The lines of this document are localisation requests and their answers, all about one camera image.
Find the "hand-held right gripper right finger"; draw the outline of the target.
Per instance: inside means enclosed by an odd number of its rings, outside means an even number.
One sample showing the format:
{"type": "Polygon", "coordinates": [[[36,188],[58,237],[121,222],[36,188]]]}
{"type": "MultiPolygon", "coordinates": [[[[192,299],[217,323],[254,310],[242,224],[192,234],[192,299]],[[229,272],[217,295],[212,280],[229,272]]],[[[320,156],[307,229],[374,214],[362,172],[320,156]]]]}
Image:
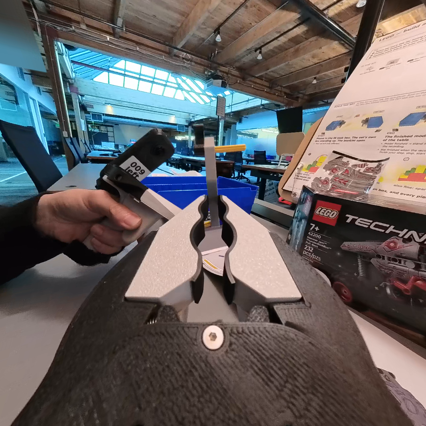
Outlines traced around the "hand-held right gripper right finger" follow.
{"type": "Polygon", "coordinates": [[[221,239],[227,246],[223,295],[239,321],[250,312],[264,312],[267,321],[280,321],[279,310],[302,307],[302,295],[270,232],[228,197],[218,199],[221,239]]]}

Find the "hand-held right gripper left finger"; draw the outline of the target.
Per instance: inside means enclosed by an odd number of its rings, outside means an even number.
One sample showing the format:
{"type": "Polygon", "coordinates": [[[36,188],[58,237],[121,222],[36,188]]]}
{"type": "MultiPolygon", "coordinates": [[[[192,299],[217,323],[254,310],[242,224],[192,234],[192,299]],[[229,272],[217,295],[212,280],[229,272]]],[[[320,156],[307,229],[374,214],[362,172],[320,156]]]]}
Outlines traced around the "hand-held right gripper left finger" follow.
{"type": "Polygon", "coordinates": [[[173,306],[180,317],[200,301],[204,275],[198,245],[205,237],[207,213],[203,195],[159,227],[125,293],[127,301],[173,306]]]}

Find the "grey angled toy beam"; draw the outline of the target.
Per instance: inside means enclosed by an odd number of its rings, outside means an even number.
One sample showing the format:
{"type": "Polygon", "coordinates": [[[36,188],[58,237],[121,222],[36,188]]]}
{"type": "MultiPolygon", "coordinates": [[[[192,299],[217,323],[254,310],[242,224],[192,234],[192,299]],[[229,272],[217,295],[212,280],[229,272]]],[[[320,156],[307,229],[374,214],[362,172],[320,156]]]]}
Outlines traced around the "grey angled toy beam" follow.
{"type": "Polygon", "coordinates": [[[210,221],[212,228],[220,227],[216,173],[216,153],[213,137],[204,140],[205,172],[207,183],[207,198],[209,203],[210,221]]]}

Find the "grey desk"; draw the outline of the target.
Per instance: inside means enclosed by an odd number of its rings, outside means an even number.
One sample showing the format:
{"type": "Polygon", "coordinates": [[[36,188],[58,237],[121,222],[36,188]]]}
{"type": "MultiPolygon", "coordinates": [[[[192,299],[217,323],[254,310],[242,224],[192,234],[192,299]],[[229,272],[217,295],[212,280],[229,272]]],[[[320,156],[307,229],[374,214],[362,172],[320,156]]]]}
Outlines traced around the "grey desk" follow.
{"type": "Polygon", "coordinates": [[[135,246],[93,267],[61,254],[1,285],[1,425],[11,425],[40,385],[82,302],[135,246]]]}

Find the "person's left hand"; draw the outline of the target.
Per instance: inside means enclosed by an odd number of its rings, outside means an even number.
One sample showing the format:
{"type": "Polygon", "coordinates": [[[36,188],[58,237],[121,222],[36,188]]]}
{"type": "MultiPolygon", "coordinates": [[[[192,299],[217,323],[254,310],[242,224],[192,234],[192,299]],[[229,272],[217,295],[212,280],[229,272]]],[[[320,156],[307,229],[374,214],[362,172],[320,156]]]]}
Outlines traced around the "person's left hand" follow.
{"type": "Polygon", "coordinates": [[[96,252],[112,255],[126,246],[124,231],[138,229],[141,218],[107,191],[71,189],[39,199],[35,228],[63,243],[91,238],[96,252]]]}

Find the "blue plastic bin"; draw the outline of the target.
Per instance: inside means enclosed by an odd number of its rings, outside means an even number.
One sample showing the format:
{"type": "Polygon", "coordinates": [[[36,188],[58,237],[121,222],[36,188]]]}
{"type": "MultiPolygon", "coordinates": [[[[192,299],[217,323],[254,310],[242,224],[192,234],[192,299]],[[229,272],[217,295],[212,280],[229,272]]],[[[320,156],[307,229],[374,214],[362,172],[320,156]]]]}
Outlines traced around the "blue plastic bin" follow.
{"type": "MultiPolygon", "coordinates": [[[[184,209],[196,198],[207,195],[205,176],[148,176],[142,184],[161,195],[180,209],[184,209]]],[[[234,179],[217,178],[218,195],[225,195],[242,210],[251,213],[258,187],[234,179]]]]}

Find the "long wooden table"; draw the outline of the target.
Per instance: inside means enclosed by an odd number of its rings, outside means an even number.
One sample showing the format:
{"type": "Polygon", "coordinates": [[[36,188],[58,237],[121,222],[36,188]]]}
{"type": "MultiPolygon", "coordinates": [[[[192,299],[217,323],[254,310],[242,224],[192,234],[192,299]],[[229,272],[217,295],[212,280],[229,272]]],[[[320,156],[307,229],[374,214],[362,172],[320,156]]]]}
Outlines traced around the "long wooden table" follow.
{"type": "Polygon", "coordinates": [[[85,158],[89,163],[93,164],[108,164],[114,161],[121,154],[120,151],[99,151],[92,150],[90,153],[85,154],[85,158]]]}

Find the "grey table wooden edge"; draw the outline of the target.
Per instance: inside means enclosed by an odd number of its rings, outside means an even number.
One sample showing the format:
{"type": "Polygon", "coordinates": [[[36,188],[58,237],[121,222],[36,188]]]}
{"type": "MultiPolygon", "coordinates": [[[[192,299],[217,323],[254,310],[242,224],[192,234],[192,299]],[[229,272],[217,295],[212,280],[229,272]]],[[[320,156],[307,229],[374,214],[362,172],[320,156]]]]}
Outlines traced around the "grey table wooden edge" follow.
{"type": "Polygon", "coordinates": [[[78,164],[46,191],[56,193],[70,189],[95,189],[105,164],[78,164]]]}

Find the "sign on pole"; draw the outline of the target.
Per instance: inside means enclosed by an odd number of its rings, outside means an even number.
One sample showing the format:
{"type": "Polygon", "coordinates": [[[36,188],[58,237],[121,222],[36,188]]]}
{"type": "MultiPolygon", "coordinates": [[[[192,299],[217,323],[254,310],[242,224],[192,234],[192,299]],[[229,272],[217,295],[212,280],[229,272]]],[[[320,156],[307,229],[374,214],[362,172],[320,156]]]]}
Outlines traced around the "sign on pole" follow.
{"type": "Polygon", "coordinates": [[[218,120],[217,142],[216,142],[217,146],[223,145],[225,109],[226,109],[226,98],[222,95],[217,95],[217,102],[216,102],[216,115],[218,120]]]}

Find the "white sheet pin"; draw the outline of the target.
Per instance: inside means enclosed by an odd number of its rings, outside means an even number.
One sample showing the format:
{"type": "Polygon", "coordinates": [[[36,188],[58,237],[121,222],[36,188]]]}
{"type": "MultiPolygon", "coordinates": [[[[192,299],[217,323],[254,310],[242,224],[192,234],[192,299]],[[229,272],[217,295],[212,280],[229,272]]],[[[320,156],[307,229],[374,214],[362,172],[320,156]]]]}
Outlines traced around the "white sheet pin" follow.
{"type": "Polygon", "coordinates": [[[297,203],[300,197],[300,194],[298,192],[299,190],[297,189],[297,185],[298,185],[297,182],[299,179],[299,174],[302,172],[303,167],[304,167],[303,163],[299,163],[292,174],[293,184],[292,184],[292,190],[291,190],[291,199],[293,203],[297,203]]]}

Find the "black highback chair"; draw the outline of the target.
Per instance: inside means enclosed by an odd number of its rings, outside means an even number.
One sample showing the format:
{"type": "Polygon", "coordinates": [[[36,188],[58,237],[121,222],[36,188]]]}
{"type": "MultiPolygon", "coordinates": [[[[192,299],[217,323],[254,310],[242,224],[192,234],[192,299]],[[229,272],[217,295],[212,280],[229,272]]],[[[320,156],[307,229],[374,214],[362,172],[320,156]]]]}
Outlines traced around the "black highback chair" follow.
{"type": "Polygon", "coordinates": [[[38,192],[47,191],[62,178],[63,175],[43,146],[34,127],[1,120],[0,130],[38,192]]]}

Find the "toy sticker sheet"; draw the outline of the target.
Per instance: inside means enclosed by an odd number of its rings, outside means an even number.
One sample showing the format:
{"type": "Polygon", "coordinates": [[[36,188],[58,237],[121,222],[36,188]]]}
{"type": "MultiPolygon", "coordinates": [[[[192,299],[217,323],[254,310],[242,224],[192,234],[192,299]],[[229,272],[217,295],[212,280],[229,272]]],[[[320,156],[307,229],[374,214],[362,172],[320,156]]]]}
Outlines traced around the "toy sticker sheet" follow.
{"type": "Polygon", "coordinates": [[[333,151],[314,174],[309,187],[317,193],[367,194],[389,159],[365,160],[333,151]]]}

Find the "black and tan board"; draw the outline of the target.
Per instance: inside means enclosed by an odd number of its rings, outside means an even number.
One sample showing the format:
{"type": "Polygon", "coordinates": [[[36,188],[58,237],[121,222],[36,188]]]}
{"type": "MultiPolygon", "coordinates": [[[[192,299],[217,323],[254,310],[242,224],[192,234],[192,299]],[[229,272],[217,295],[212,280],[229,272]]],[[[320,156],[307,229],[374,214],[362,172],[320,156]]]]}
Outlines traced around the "black and tan board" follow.
{"type": "Polygon", "coordinates": [[[294,155],[303,141],[303,108],[293,107],[276,112],[279,134],[276,137],[277,155],[294,155]]]}

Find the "open instruction booklet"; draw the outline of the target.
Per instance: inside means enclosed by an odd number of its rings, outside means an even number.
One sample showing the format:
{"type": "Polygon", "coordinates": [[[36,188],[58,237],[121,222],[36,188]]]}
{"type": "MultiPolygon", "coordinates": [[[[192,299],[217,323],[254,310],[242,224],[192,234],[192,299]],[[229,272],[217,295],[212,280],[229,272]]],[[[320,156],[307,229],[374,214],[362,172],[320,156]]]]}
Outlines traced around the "open instruction booklet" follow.
{"type": "MultiPolygon", "coordinates": [[[[199,304],[190,310],[189,317],[199,317],[226,322],[245,321],[247,314],[236,305],[222,301],[223,294],[219,270],[224,266],[226,246],[222,240],[207,244],[200,243],[206,278],[205,292],[199,304]]],[[[369,349],[370,355],[379,368],[382,379],[409,415],[414,425],[425,425],[425,349],[386,328],[364,314],[347,309],[369,349]]]]}

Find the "printed instruction sheet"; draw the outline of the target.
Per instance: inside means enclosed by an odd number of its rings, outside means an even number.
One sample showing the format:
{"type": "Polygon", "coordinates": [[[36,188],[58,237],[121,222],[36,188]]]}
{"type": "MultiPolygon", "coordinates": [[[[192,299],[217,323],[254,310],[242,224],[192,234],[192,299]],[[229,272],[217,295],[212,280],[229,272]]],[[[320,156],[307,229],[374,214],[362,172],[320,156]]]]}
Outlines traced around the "printed instruction sheet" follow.
{"type": "Polygon", "coordinates": [[[389,157],[370,194],[425,204],[426,24],[377,39],[323,117],[300,162],[309,187],[333,151],[389,157]]]}

